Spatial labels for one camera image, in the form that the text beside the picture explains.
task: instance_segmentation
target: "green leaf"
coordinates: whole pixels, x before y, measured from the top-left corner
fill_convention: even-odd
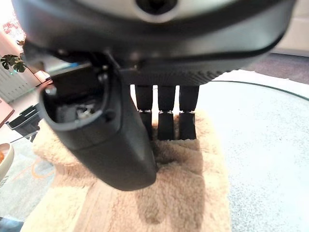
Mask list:
[[[26,70],[26,65],[23,63],[23,61],[20,61],[13,65],[13,69],[19,73],[23,73]]]
[[[8,70],[8,69],[10,68],[8,62],[6,62],[5,60],[2,60],[2,59],[1,59],[1,62],[2,62],[2,66],[3,66],[6,70]]]

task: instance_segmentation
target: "dark gray floor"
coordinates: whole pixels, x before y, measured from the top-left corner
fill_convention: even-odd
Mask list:
[[[244,70],[309,84],[309,57],[271,53]]]

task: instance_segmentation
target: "black plastic housing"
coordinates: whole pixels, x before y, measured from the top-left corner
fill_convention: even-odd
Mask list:
[[[238,0],[215,11],[162,24],[102,13],[73,0],[13,0],[35,45],[109,54],[127,84],[205,84],[272,49],[295,0]]]
[[[41,114],[62,143],[98,178],[110,186],[137,190],[155,182],[156,164],[146,129],[129,87],[112,78],[104,109],[72,122],[56,121],[58,102],[43,89]]]

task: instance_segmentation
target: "floor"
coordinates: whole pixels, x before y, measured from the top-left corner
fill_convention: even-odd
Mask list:
[[[270,53],[244,69],[309,84],[309,57]]]
[[[212,82],[201,87],[197,108],[208,113],[225,154],[232,231],[308,232],[309,101]]]

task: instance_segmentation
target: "white wall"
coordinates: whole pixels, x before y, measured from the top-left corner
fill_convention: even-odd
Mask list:
[[[11,41],[0,28],[0,57],[7,54],[19,55],[19,53],[20,48],[15,45],[15,41]],[[26,69],[23,73],[11,75],[2,65],[0,67],[0,97],[6,102],[13,101],[39,84],[40,81],[29,69]]]
[[[309,0],[298,0],[287,33],[274,52],[309,57]]]

